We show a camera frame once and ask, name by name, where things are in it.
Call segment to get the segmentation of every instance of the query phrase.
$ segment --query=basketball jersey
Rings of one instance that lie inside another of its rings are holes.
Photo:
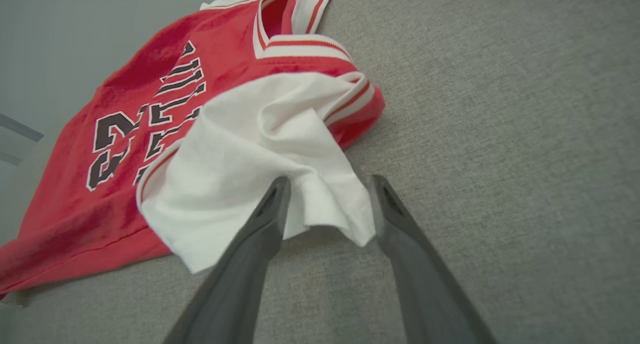
[[[169,253],[138,210],[138,183],[220,94],[279,73],[342,78],[322,121],[340,148],[368,130],[384,100],[314,34],[328,1],[217,0],[154,35],[62,130],[18,238],[0,248],[0,294]]]

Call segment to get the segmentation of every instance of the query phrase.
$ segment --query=gray textured surface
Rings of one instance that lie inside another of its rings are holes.
[[[503,343],[640,341],[638,3],[327,8],[388,105],[348,157],[389,178]],[[159,343],[202,278],[165,257],[0,315],[10,343]],[[375,246],[313,230],[270,267],[256,342],[397,343],[394,290]]]

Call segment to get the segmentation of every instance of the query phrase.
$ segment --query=white sleeve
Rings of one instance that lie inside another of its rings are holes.
[[[281,73],[204,105],[187,135],[144,173],[137,205],[196,273],[218,262],[272,180],[292,179],[284,239],[337,227],[364,246],[375,234],[370,197],[325,119],[361,73]]]

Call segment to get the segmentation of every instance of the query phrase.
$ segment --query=gray fabric surface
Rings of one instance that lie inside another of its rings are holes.
[[[347,151],[386,175],[502,343],[640,340],[640,0],[333,0],[381,87]],[[11,343],[159,343],[203,275],[165,257],[34,289]],[[391,269],[313,230],[267,273],[256,343],[397,343]]]

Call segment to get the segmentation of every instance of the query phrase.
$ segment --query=red fabric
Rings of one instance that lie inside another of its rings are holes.
[[[0,248],[0,295],[169,253],[138,212],[135,184],[163,148],[185,135],[199,106],[274,73],[356,70],[335,58],[256,59],[258,9],[254,1],[179,19],[96,90],[60,134],[18,238]],[[375,93],[370,105],[329,126],[341,147],[380,116],[384,102]]]

